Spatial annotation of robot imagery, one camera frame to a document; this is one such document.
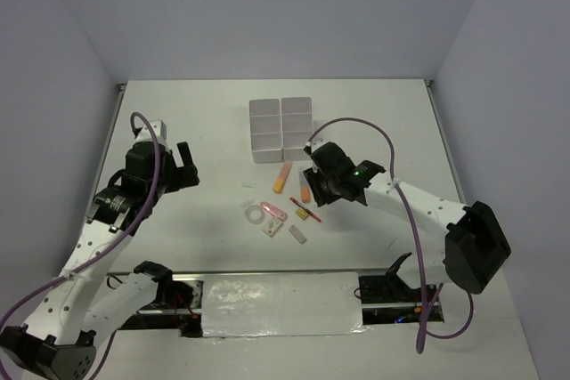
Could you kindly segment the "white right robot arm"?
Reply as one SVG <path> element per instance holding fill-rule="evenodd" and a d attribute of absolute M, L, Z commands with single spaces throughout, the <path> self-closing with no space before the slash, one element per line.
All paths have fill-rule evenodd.
<path fill-rule="evenodd" d="M 510 257 L 510 245 L 487 204 L 440 198 L 391 177 L 369 160 L 356 165 L 334 142 L 306 144 L 304 152 L 313 162 L 304 176 L 318 206 L 344 199 L 376 208 L 408 221 L 414 236 L 425 233 L 442 246 L 432 263 L 419 251 L 393 262 L 387 291 L 395 300 L 407 301 L 422 286 L 445 283 L 480 295 Z"/>

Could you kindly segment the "red pen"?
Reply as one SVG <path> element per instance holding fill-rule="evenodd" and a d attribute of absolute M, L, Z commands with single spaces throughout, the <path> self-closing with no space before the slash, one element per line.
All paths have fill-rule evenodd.
<path fill-rule="evenodd" d="M 293 198 L 293 197 L 289 197 L 289 200 L 296 206 L 298 206 L 300 209 L 303 209 L 310 217 L 312 217 L 313 219 L 315 219 L 315 221 L 317 222 L 322 222 L 322 219 L 320 217 L 318 217 L 315 213 L 313 213 L 307 206 L 303 205 L 302 203 L 300 203 L 297 199 Z"/>

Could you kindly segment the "clear pen cap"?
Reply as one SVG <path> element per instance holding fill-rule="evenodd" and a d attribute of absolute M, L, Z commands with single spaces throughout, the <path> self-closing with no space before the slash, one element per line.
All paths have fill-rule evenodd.
<path fill-rule="evenodd" d="M 242 182 L 240 186 L 244 189 L 255 189 L 257 187 L 254 182 Z"/>

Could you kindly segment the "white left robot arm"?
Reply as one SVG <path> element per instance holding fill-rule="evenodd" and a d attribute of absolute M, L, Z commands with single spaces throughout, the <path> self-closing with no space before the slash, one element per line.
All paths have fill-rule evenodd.
<path fill-rule="evenodd" d="M 140 223 L 166 193 L 199 184 L 189 146 L 177 149 L 177 166 L 165 143 L 139 138 L 126 154 L 125 168 L 95 195 L 79 241 L 55 284 L 19 326 L 5 326 L 1 348 L 10 359 L 45 379 L 83 379 L 102 344 L 137 311 L 188 308 L 191 286 L 176 281 L 167 267 L 143 261 L 100 302 L 94 301 L 111 265 L 131 242 Z"/>

